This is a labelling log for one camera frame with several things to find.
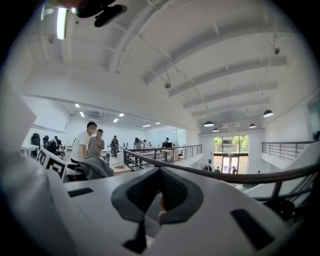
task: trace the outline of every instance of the gray shirt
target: gray shirt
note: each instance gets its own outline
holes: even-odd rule
[[[100,144],[102,147],[105,147],[105,141],[102,138],[100,139]],[[101,150],[102,149],[97,145],[97,137],[91,137],[89,140],[88,155],[99,158]]]

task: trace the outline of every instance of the white ceiling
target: white ceiling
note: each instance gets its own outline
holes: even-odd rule
[[[104,122],[109,125],[123,126],[128,128],[135,128],[140,130],[150,130],[154,128],[166,127],[165,124],[156,124],[157,121],[147,120],[139,116],[133,116],[127,113],[123,113],[124,116],[119,116],[120,112],[111,109],[98,109],[89,106],[79,105],[76,107],[73,103],[61,102],[61,105],[67,110],[71,115],[81,116],[80,111],[83,112],[85,118],[93,122]]]
[[[203,133],[208,119],[217,126],[241,123],[243,130],[249,122],[261,127],[260,117],[288,75],[294,48],[288,40],[293,31],[272,9],[256,0],[114,4],[127,5],[128,11],[102,28],[94,27],[94,17],[70,14],[65,40],[56,38],[56,12],[42,21],[37,14],[25,31],[34,62],[96,67],[149,87],[183,106]],[[281,49],[278,55],[274,46]],[[68,104],[66,108],[74,111]],[[108,121],[118,115],[88,107],[84,111]],[[150,122],[129,116],[120,120],[133,127]]]

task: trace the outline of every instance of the railing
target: railing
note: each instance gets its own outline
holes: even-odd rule
[[[124,164],[132,171],[141,170],[143,166],[150,166],[148,161],[143,160],[144,156],[148,160],[158,160],[174,164],[178,161],[195,157],[202,152],[202,145],[163,147],[163,148],[146,148],[146,149],[124,149]]]
[[[226,174],[226,173],[217,173],[217,172],[211,172],[211,171],[205,171],[205,170],[199,170],[199,169],[194,169],[190,167],[184,167],[184,166],[179,166],[172,164],[167,161],[159,161],[157,159],[153,159],[150,157],[147,157],[145,155],[139,154],[136,151],[132,150],[123,150],[124,154],[130,155],[130,157],[135,157],[141,161],[146,162],[147,164],[151,166],[156,166],[156,167],[169,167],[169,168],[174,168],[178,170],[183,170],[189,173],[205,176],[208,178],[213,178],[217,180],[221,180],[227,183],[232,183],[232,184],[269,184],[269,183],[275,183],[272,195],[269,197],[257,197],[255,199],[259,201],[269,201],[269,200],[275,200],[277,198],[283,199],[283,198],[293,198],[300,196],[302,194],[310,192],[309,186],[311,183],[309,183],[309,186],[303,186],[303,189],[297,190],[295,188],[291,193],[280,195],[279,192],[282,186],[282,183],[285,181],[290,181],[290,180],[295,180],[298,178],[306,177],[305,180],[308,179],[308,177],[313,176],[313,179],[315,175],[320,171],[320,158],[317,160],[316,163],[293,169],[293,170],[286,170],[286,171],[281,171],[281,172],[275,172],[275,173],[264,173],[264,174]]]
[[[314,143],[314,141],[262,142],[262,153],[294,160],[305,148],[305,145],[310,143]]]

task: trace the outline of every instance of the window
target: window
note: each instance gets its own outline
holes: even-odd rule
[[[249,159],[249,135],[213,138],[213,169],[224,174],[246,174]]]

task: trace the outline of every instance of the table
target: table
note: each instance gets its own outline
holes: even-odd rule
[[[36,155],[38,155],[38,153],[39,153],[39,146],[25,143],[25,144],[23,144],[23,145],[21,146],[21,150],[23,151],[23,154],[24,154],[25,156],[29,156],[29,157],[30,157],[30,152],[31,152],[31,151],[35,151],[35,150],[36,150]]]

